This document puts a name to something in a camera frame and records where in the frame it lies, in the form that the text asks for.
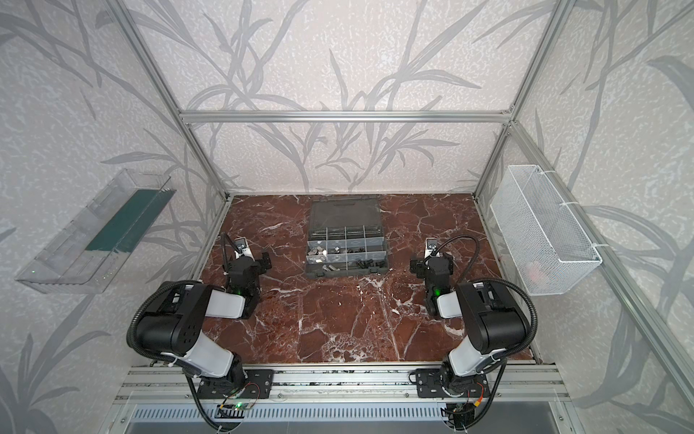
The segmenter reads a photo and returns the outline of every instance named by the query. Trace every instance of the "red wire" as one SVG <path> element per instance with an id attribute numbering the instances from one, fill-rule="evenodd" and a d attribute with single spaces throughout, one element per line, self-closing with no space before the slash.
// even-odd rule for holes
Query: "red wire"
<path id="1" fill-rule="evenodd" d="M 479 384 L 480 387 L 482 388 L 482 393 L 481 393 L 479 399 L 476 401 L 477 405 L 475 407 L 478 407 L 482 403 L 482 398 L 484 397 L 484 386 L 481 383 L 477 383 L 477 384 Z"/>

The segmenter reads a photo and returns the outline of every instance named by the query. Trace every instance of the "red marble surface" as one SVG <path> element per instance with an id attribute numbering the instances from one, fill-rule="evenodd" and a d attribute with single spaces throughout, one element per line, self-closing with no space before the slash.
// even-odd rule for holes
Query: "red marble surface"
<path id="1" fill-rule="evenodd" d="M 480 257 L 470 277 L 499 276 L 482 222 L 469 194 L 395 194 L 380 197 L 391 271 L 365 277 L 308 279 L 307 225 L 316 196 L 235 197 L 222 231 L 248 238 L 251 251 L 270 253 L 260 277 L 261 301 L 247 320 L 207 318 L 204 332 L 245 363 L 438 361 L 465 336 L 460 318 L 435 320 L 424 307 L 424 284 L 409 272 L 425 238 L 460 233 L 479 237 Z M 471 242 L 446 251 L 460 273 Z M 223 285 L 219 238 L 203 281 Z M 529 351 L 517 358 L 530 359 Z"/>

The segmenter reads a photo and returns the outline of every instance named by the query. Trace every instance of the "green strip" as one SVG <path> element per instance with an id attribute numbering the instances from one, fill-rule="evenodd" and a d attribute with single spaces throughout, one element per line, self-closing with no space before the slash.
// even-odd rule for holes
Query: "green strip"
<path id="1" fill-rule="evenodd" d="M 175 192 L 135 191 L 85 250 L 112 251 L 117 247 L 120 252 L 132 253 Z"/>

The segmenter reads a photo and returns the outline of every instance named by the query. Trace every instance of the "black mounting plate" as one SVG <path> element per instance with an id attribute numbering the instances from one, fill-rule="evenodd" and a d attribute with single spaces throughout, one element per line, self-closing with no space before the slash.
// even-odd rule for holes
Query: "black mounting plate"
<path id="1" fill-rule="evenodd" d="M 410 374 L 410 381 L 417 384 L 417 396 L 419 398 L 450 398 L 451 396 L 443 389 L 441 380 L 441 370 L 434 369 L 416 369 Z M 480 397 L 480 385 L 482 385 L 482 393 L 484 397 L 489 396 L 489 384 L 486 376 L 471 375 L 461 378 L 457 382 L 456 392 L 461 394 L 461 398 L 467 398 L 467 393 L 470 393 L 470 398 L 477 399 Z"/>
<path id="2" fill-rule="evenodd" d="M 248 369 L 246 370 L 247 386 L 244 391 L 235 399 L 268 399 L 272 388 L 272 369 Z M 224 390 L 218 390 L 208 384 L 200 384 L 198 387 L 198 398 L 200 399 L 224 399 Z"/>

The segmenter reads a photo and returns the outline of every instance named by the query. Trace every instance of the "cable tie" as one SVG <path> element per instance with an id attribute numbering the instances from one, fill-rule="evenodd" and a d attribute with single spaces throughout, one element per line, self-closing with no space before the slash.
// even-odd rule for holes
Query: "cable tie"
<path id="1" fill-rule="evenodd" d="M 180 358 L 178 358 L 178 357 L 176 357 L 176 356 L 171 356 L 171 357 L 173 357 L 173 362 L 171 362 L 171 363 L 169 363 L 169 364 L 167 365 L 167 366 L 169 366 L 170 368 L 174 367 L 174 365 L 176 364 L 176 361 L 177 361 L 177 360 L 180 360 Z"/>

